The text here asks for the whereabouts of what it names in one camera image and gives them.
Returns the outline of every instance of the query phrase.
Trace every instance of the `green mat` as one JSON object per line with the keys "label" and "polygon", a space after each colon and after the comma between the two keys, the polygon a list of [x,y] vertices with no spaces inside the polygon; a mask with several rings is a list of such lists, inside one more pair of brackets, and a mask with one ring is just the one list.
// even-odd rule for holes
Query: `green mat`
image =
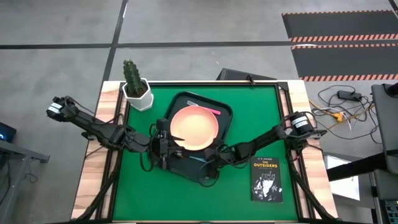
{"label": "green mat", "polygon": [[[180,91],[212,98],[230,105],[233,120],[226,144],[250,141],[280,121],[274,86],[152,86],[153,107],[144,112],[129,112],[129,125],[142,133],[162,118],[175,94]],[[283,141],[256,154],[278,157],[283,188],[282,203],[253,202],[250,168],[221,169],[220,179],[210,188],[155,167],[144,172],[138,153],[123,152],[116,194],[114,220],[297,220],[294,195],[285,159]]]}

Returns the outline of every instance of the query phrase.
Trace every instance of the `plate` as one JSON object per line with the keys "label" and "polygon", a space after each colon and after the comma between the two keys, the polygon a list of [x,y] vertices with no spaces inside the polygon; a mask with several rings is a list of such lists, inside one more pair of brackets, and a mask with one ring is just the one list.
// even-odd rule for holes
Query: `plate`
{"label": "plate", "polygon": [[175,141],[186,150],[197,151],[208,147],[217,137],[218,122],[214,114],[201,106],[188,106],[178,111],[170,124]]}

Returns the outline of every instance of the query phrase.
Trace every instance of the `white hexagonal planter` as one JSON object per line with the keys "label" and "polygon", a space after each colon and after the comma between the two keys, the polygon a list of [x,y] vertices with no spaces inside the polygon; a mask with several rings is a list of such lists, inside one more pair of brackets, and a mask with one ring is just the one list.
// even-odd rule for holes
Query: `white hexagonal planter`
{"label": "white hexagonal planter", "polygon": [[139,110],[139,111],[144,111],[148,110],[149,108],[152,107],[152,104],[154,102],[154,95],[150,91],[150,86],[148,84],[148,81],[146,78],[141,78],[141,81],[145,83],[145,85],[148,87],[147,91],[140,97],[140,98],[134,98],[134,97],[128,97],[126,94],[126,86],[127,83],[123,85],[123,93],[124,97],[128,100],[130,105]]}

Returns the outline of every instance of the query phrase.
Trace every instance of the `concrete floor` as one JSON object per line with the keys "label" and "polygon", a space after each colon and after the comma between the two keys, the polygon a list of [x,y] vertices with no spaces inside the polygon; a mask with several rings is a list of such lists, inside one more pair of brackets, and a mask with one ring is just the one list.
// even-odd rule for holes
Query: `concrete floor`
{"label": "concrete floor", "polygon": [[[121,3],[0,0],[0,45],[109,44]],[[130,0],[119,43],[287,40],[283,12],[372,9],[391,6],[387,0]],[[18,129],[16,144],[51,155],[48,164],[32,166],[39,181],[26,181],[13,223],[70,218],[87,141],[79,128],[50,120],[45,110],[54,96],[65,95],[93,110],[108,54],[109,49],[0,50],[0,121]],[[117,49],[110,80],[123,78],[122,62],[127,58],[150,80],[214,80],[223,67],[298,79],[288,47]],[[345,82],[363,94],[370,93],[372,83],[377,82]],[[330,84],[307,83],[310,99],[320,104],[316,94]],[[369,121],[358,123],[351,133],[344,125],[336,132],[355,136],[371,128]],[[330,134],[321,144],[326,151],[358,157],[381,150],[369,138],[342,141]],[[353,214],[369,215],[367,210],[339,205],[338,210],[349,220],[355,220]]]}

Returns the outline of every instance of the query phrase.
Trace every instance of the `book cover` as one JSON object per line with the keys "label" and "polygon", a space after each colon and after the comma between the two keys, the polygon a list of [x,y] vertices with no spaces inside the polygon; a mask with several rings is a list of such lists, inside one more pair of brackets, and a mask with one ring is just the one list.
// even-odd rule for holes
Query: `book cover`
{"label": "book cover", "polygon": [[283,202],[278,158],[251,158],[252,200]]}

